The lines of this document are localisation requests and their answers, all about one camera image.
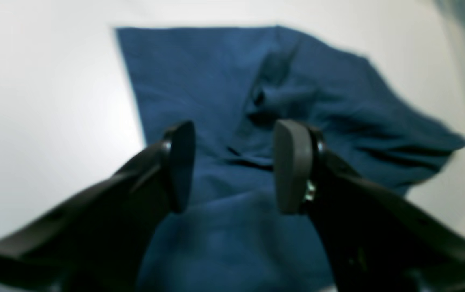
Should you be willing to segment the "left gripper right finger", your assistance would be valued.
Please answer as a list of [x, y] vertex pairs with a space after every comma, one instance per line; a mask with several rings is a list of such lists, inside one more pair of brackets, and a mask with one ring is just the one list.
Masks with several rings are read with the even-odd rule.
[[465, 292], [465, 238], [362, 178], [322, 132], [278, 120], [273, 167], [283, 214], [306, 214], [339, 292]]

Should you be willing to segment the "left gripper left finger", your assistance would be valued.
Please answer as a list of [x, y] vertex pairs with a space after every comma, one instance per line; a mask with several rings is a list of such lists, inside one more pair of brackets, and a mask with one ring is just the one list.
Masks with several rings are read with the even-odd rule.
[[157, 226], [185, 211], [191, 121], [169, 127], [116, 173], [0, 239], [0, 284], [32, 292], [134, 292]]

